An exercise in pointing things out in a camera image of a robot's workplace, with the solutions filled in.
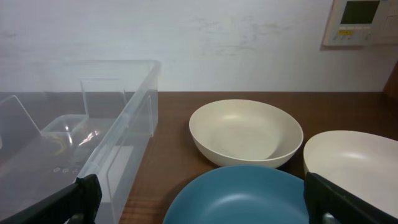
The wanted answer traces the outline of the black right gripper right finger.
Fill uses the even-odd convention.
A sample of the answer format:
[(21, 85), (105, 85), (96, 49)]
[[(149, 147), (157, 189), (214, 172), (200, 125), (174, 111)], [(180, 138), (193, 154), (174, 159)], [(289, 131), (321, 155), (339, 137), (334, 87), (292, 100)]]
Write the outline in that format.
[(397, 218), (316, 173), (308, 172), (306, 174), (303, 196), (310, 224), (397, 223)]

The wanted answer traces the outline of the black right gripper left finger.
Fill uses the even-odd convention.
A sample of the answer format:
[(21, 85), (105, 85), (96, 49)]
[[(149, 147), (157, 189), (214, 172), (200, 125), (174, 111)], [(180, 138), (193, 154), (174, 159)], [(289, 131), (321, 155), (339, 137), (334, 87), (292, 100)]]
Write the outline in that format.
[(27, 209), (1, 221), (1, 224), (95, 224), (102, 199), (97, 175), (76, 178), (59, 190)]

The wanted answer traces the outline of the blue bowl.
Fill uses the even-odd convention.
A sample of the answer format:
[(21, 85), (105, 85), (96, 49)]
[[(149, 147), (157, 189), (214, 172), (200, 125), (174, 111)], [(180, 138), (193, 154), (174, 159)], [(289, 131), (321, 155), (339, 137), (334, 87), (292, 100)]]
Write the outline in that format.
[(171, 203), (164, 223), (308, 224), (303, 193), (303, 180), (281, 170), (220, 167), (187, 184)]

